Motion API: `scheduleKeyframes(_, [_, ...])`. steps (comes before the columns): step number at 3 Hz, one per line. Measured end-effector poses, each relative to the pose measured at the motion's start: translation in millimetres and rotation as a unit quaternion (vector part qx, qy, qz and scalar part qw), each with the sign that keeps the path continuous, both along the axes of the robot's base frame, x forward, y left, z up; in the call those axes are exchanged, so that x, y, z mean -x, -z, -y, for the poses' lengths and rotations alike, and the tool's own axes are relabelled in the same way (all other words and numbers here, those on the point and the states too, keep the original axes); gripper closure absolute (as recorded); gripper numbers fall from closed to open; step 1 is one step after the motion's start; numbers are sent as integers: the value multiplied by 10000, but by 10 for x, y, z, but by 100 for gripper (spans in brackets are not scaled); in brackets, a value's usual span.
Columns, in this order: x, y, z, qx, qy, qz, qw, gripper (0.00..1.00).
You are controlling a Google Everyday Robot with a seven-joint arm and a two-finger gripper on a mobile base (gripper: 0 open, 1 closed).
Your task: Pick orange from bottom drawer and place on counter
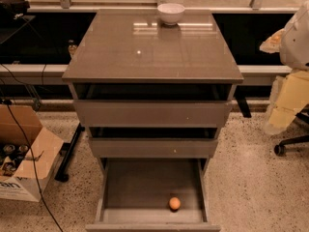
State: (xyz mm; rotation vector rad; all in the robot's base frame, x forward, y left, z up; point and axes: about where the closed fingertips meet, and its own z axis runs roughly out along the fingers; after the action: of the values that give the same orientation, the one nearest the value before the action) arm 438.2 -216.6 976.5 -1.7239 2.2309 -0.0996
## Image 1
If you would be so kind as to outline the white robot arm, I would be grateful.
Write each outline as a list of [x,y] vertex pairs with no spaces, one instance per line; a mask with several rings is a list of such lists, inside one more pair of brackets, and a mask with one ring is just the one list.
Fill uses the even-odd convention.
[[300,6],[284,28],[268,37],[260,50],[278,52],[281,63],[292,69],[272,83],[264,131],[275,135],[285,131],[309,104],[309,1]]

